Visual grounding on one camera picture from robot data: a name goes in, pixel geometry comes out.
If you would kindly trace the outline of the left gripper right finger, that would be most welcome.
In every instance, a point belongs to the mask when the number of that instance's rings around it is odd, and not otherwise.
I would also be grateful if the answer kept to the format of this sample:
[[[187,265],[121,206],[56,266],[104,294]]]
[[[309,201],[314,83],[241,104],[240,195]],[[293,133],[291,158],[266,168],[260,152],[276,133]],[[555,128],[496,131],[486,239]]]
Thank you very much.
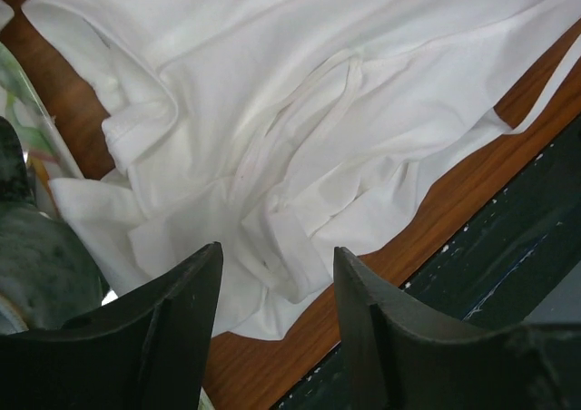
[[[353,408],[579,408],[577,323],[475,327],[393,286],[346,248],[334,251],[333,277]]]

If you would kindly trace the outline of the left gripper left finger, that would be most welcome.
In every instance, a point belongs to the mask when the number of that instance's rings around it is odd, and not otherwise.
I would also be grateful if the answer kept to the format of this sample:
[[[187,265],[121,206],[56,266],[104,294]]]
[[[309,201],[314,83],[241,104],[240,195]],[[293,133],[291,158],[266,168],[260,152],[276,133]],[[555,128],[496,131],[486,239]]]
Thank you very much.
[[[2,408],[197,408],[222,264],[213,242],[58,330],[2,337]]]

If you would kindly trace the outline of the white tank top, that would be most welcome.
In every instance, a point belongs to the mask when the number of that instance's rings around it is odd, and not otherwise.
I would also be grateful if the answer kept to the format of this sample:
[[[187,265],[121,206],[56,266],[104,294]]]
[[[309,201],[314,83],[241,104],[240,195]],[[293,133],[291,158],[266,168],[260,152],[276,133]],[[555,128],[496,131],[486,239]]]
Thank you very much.
[[[580,0],[27,0],[107,111],[115,167],[51,186],[123,295],[222,244],[213,331],[282,339],[428,190]]]

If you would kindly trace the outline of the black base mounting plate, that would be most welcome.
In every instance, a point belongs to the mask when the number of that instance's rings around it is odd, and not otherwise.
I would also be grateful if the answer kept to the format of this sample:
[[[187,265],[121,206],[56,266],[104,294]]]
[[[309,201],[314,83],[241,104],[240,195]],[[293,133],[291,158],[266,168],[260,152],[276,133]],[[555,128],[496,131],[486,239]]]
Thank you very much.
[[[397,288],[486,330],[580,326],[579,121]],[[277,407],[355,409],[341,343]]]

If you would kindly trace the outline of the floral serving tray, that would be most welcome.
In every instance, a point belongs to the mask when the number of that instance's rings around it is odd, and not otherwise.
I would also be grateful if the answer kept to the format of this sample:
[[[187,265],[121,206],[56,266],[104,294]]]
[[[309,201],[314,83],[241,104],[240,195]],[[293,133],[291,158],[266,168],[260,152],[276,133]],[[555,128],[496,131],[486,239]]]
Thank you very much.
[[[61,173],[63,170],[58,153],[41,130],[46,119],[45,113],[35,99],[22,69],[5,48],[1,50],[2,119],[8,120],[14,127],[22,146],[36,206],[49,217],[64,222],[57,213],[48,186],[51,173]]]

